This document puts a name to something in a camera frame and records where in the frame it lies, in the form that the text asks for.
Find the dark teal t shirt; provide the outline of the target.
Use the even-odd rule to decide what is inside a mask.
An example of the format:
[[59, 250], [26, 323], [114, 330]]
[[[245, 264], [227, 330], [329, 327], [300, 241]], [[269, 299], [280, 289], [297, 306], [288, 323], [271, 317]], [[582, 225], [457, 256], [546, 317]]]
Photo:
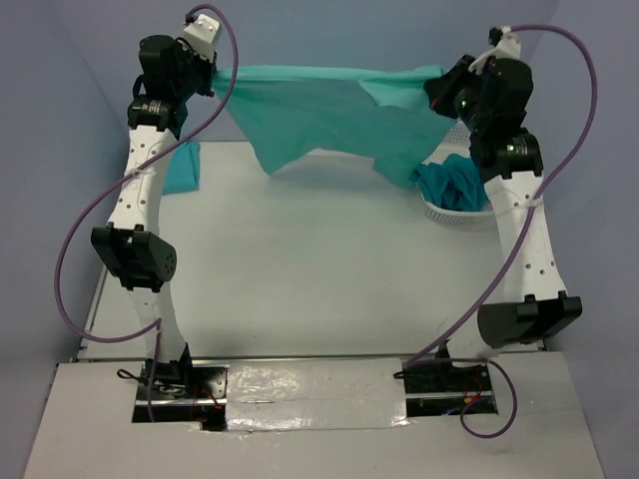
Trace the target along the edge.
[[488, 203], [479, 170], [470, 158], [452, 154], [442, 164], [420, 164], [412, 178], [423, 198], [443, 210], [477, 213]]

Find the turquoise t shirt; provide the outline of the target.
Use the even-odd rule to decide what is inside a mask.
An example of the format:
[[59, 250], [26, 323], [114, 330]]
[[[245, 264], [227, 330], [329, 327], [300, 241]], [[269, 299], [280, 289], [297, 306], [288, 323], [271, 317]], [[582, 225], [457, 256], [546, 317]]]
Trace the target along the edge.
[[195, 192], [200, 186], [201, 144], [186, 142], [179, 146], [170, 160], [164, 184], [164, 195]]

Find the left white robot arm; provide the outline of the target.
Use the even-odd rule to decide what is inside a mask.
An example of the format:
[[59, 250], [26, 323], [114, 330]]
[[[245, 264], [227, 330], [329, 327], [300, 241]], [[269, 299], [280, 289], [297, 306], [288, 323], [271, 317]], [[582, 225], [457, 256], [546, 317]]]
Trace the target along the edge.
[[175, 248], [161, 238], [161, 197], [171, 159], [194, 95], [211, 96], [217, 54], [212, 40], [191, 34], [153, 35], [140, 43], [141, 75], [128, 107], [126, 181], [105, 226], [91, 244], [135, 305], [142, 326], [160, 325], [147, 340], [146, 375], [173, 397], [196, 384], [189, 346], [175, 317], [170, 282], [177, 270]]

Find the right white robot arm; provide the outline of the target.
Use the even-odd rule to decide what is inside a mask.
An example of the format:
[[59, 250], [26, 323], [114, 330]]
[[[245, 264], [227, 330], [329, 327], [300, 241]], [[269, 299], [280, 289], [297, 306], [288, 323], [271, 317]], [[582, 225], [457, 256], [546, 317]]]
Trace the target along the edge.
[[494, 55], [463, 56], [447, 73], [424, 84], [431, 109], [459, 120], [470, 133], [477, 167], [496, 220], [504, 264], [485, 292], [438, 344], [449, 356], [434, 365], [434, 379], [455, 390], [469, 375], [465, 360], [478, 361], [517, 344], [548, 339], [583, 312], [568, 292], [552, 250], [541, 188], [539, 143], [522, 123], [532, 94], [530, 67]]

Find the light green t shirt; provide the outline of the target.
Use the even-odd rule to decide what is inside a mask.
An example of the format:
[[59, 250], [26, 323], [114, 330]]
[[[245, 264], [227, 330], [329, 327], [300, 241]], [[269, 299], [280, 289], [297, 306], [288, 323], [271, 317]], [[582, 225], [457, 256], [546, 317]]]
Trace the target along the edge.
[[382, 72], [349, 68], [245, 66], [220, 70], [216, 93], [269, 175], [313, 150], [373, 160], [373, 169], [408, 189], [416, 167], [454, 122], [429, 108], [425, 81], [436, 65]]

